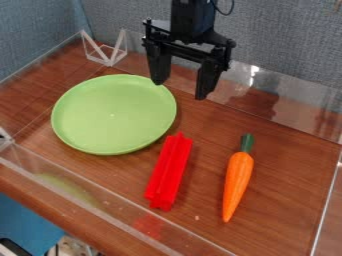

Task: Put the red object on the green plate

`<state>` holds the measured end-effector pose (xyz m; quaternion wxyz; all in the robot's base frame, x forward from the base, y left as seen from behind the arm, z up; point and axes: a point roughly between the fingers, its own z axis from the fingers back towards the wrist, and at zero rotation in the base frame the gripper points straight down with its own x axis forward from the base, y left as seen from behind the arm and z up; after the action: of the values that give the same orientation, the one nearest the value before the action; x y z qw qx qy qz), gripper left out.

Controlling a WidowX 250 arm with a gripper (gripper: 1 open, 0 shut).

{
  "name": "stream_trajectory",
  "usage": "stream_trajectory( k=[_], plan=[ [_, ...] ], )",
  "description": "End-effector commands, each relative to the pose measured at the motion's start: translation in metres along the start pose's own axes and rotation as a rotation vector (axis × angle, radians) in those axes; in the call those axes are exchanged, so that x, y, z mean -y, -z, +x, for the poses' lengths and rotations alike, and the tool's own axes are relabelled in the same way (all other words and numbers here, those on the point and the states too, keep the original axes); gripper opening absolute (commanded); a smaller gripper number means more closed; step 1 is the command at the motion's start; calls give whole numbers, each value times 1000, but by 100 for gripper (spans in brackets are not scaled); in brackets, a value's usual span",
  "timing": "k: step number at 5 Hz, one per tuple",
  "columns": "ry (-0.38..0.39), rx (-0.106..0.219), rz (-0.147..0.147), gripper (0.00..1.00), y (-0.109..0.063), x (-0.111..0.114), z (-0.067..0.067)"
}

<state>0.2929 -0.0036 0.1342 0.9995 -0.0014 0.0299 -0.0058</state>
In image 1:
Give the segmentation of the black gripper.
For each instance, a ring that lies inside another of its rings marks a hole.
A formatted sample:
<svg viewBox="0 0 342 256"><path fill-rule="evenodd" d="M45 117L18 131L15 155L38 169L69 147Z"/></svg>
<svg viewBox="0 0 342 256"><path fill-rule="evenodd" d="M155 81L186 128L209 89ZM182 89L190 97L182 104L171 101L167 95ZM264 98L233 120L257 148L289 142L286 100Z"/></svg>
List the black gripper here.
<svg viewBox="0 0 342 256"><path fill-rule="evenodd" d="M162 85L170 77L171 56L197 63L206 57L214 59L206 59L198 70L196 99L205 100L216 90L222 71L230 68L232 51L237 42L213 28L192 36L174 33L167 20L147 18L143 25L146 34L142 45L146 48L151 80L157 85Z"/></svg>

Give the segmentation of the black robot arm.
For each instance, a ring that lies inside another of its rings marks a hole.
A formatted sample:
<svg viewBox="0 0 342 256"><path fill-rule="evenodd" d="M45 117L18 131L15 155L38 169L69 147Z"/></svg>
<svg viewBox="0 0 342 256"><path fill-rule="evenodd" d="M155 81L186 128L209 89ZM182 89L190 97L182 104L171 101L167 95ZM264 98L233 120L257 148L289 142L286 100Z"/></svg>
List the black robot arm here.
<svg viewBox="0 0 342 256"><path fill-rule="evenodd" d="M197 77L196 99L204 100L216 90L224 71L230 69L233 39L214 30L216 14L222 12L218 0L173 0L171 20L143 21L150 76L162 85L171 74L171 60L177 56L201 64Z"/></svg>

